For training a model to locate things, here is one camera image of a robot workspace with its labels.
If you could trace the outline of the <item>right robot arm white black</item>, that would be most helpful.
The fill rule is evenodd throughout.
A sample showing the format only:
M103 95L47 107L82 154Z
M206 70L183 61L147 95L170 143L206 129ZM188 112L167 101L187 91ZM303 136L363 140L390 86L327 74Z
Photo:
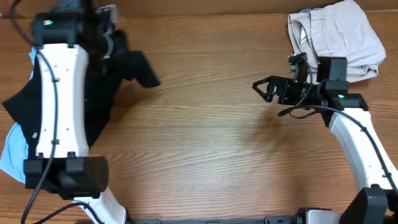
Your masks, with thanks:
M293 78L269 76L253 83L266 101L278 97L286 109L320 114L349 162L357 195L343 213L300 208L295 215L267 217L265 223L397 223L397 169L380 142L362 95L349 93L344 57L320 57L313 73L305 53L289 56Z

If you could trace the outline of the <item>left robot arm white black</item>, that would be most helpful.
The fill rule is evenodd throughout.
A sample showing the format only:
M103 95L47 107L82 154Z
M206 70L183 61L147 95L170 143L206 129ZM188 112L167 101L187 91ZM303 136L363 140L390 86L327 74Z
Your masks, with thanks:
M81 207L93 223L127 223L127 210L108 187L109 166L90 156L84 89L90 62L107 62L118 23L114 4L61 1L32 23L41 77L41 123L34 156L24 162L25 186L46 190Z

